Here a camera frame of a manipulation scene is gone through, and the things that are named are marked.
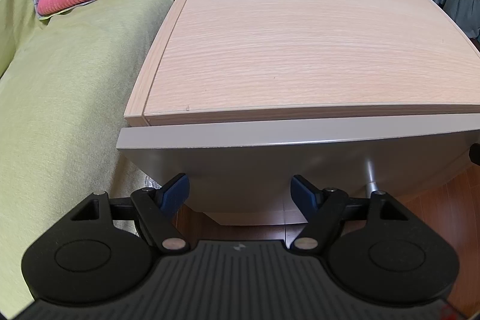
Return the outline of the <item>yellow-green covered sofa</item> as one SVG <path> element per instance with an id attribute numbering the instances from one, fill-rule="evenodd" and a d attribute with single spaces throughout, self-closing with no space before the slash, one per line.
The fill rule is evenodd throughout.
<path id="1" fill-rule="evenodd" d="M 173 0 L 97 0 L 47 21 L 1 0 L 1 312 L 32 297 L 24 251 L 94 191 L 145 176 L 116 149 L 126 103 Z"/>

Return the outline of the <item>lower white drawer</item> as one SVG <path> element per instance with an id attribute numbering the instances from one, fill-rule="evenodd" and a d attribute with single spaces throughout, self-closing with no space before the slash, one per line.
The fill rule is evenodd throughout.
<path id="1" fill-rule="evenodd" d="M 298 210 L 251 213 L 207 213 L 205 215 L 222 226 L 276 226 L 304 224 L 306 219 Z"/>

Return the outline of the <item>upper white drawer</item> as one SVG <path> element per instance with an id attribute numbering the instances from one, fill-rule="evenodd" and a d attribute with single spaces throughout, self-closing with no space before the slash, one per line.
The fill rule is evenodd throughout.
<path id="1" fill-rule="evenodd" d="M 435 187 L 478 142 L 479 116 L 455 114 L 126 127 L 117 147 L 159 184 L 186 174 L 195 211 L 251 213 L 298 210 L 295 175 L 353 196 Z"/>

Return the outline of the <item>white drawer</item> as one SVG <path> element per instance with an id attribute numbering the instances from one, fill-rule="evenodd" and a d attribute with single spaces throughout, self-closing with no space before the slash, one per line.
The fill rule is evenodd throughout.
<path id="1" fill-rule="evenodd" d="M 479 116 L 455 114 L 126 127 L 117 147 L 159 184 L 186 174 L 195 211 L 251 213 L 298 210 L 295 175 L 353 196 L 435 187 L 478 142 Z"/>
<path id="2" fill-rule="evenodd" d="M 207 213 L 205 215 L 222 226 L 276 226 L 304 224 L 306 219 L 298 210 L 251 213 Z"/>

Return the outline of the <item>light wood bedside cabinet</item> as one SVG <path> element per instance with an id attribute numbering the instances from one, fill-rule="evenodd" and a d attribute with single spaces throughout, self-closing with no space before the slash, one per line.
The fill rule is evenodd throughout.
<path id="1" fill-rule="evenodd" d="M 138 127 L 478 111 L 479 51 L 432 0 L 175 0 L 124 116 Z"/>

